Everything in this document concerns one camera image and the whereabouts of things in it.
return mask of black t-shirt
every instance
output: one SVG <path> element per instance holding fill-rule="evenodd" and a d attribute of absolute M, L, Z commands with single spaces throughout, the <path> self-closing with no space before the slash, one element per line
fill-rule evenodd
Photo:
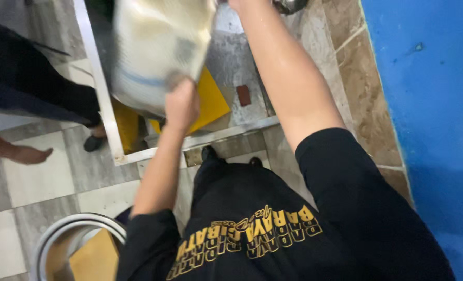
<path fill-rule="evenodd" d="M 319 212 L 267 169 L 223 165 L 182 239 L 170 210 L 133 218 L 117 281 L 454 279 L 351 133 L 316 132 L 296 158 Z"/>

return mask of red object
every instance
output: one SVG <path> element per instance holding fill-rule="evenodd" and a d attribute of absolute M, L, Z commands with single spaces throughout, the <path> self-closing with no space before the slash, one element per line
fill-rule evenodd
<path fill-rule="evenodd" d="M 239 95 L 239 101 L 242 107 L 250 105 L 250 93 L 247 85 L 238 86 L 236 92 Z"/>

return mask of blue wall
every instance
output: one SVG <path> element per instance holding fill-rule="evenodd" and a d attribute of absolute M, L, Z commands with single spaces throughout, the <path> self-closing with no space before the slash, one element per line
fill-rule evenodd
<path fill-rule="evenodd" d="M 361 2 L 417 212 L 463 280 L 463 0 Z"/>

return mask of black shoe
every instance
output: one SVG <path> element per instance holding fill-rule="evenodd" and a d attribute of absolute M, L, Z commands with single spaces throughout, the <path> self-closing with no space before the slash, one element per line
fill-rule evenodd
<path fill-rule="evenodd" d="M 261 159 L 257 158 L 257 157 L 252 157 L 249 161 L 249 164 L 254 166 L 254 167 L 259 167 L 259 168 L 262 168 L 262 161 Z"/>
<path fill-rule="evenodd" d="M 217 156 L 216 150 L 213 149 L 212 146 L 204 146 L 202 149 L 202 161 L 210 160 L 210 159 L 219 159 Z"/>
<path fill-rule="evenodd" d="M 98 150 L 102 147 L 104 141 L 104 137 L 89 136 L 88 139 L 84 142 L 84 150 L 87 152 Z"/>

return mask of stainless steel basin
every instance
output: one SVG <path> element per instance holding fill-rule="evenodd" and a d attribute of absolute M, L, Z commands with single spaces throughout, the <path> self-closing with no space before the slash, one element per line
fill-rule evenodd
<path fill-rule="evenodd" d="M 70 256 L 98 231 L 106 229 L 120 248 L 126 242 L 126 229 L 116 220 L 99 214 L 83 213 L 67 216 L 41 236 L 31 267 L 33 281 L 74 281 Z"/>

